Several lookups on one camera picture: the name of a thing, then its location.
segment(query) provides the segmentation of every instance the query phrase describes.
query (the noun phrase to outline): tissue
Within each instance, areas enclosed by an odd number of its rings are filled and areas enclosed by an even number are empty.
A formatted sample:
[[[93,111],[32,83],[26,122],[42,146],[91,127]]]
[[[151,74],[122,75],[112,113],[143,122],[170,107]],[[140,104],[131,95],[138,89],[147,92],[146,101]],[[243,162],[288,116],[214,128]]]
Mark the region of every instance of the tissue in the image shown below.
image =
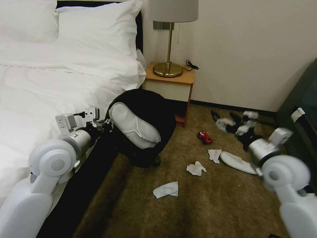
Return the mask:
[[[209,159],[212,160],[216,164],[220,164],[219,162],[219,156],[221,154],[222,150],[208,150]]]
[[[198,161],[195,164],[190,164],[187,166],[186,171],[190,172],[192,175],[201,176],[201,171],[206,172],[206,169]]]
[[[178,197],[178,182],[171,182],[164,184],[153,190],[153,194],[156,198],[161,198],[166,195]]]

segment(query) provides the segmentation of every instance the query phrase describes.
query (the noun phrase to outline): drawer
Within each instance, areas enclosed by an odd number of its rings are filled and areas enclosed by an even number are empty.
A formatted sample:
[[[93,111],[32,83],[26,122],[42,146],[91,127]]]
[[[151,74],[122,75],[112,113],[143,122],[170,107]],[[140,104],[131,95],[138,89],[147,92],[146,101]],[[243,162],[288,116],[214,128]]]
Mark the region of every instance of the drawer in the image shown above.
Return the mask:
[[[191,85],[146,80],[143,83],[143,88],[154,91],[166,99],[188,101]]]

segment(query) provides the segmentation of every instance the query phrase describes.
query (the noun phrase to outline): white duvet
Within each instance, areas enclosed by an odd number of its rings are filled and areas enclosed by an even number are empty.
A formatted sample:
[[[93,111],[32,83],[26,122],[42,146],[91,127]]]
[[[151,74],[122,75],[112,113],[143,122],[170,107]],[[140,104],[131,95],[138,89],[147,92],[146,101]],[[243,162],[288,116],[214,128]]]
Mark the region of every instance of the white duvet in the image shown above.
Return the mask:
[[[1,43],[0,206],[30,173],[31,150],[59,136],[56,115],[95,106],[103,118],[116,96],[144,78],[140,62],[115,52]]]

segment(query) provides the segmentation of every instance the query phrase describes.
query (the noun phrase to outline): nightstand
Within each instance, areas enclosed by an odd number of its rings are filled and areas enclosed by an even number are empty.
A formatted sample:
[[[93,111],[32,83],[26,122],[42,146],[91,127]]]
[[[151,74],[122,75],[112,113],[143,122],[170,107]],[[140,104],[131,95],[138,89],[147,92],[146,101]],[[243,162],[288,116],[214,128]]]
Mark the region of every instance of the nightstand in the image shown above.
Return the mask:
[[[195,70],[183,70],[183,74],[178,77],[163,78],[153,73],[153,65],[155,64],[155,62],[151,62],[146,68],[147,76],[143,83],[143,88],[159,93],[164,98],[169,99],[175,111],[176,121],[185,127],[194,84]],[[182,67],[190,69],[187,65],[182,65]]]

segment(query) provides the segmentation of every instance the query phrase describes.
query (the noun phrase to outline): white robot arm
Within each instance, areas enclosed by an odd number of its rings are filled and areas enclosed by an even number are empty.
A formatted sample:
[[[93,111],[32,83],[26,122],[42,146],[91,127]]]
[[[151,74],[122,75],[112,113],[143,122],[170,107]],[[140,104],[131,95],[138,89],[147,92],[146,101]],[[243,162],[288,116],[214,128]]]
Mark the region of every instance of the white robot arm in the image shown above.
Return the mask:
[[[52,207],[56,184],[72,177],[76,160],[86,154],[104,129],[103,121],[97,122],[96,108],[87,108],[85,113],[90,129],[74,131],[77,125],[73,114],[56,116],[61,138],[33,149],[29,157],[31,174],[16,184],[0,208],[0,238],[36,237]]]
[[[263,179],[264,186],[281,202],[280,214],[290,236],[317,237],[317,197],[304,190],[309,185],[310,171],[298,158],[279,155],[279,147],[292,132],[277,128],[266,141],[254,134],[256,112],[245,112],[240,121],[234,114],[231,114],[234,121],[220,118],[215,112],[211,114],[221,130],[235,133],[243,148],[251,153],[252,167]]]

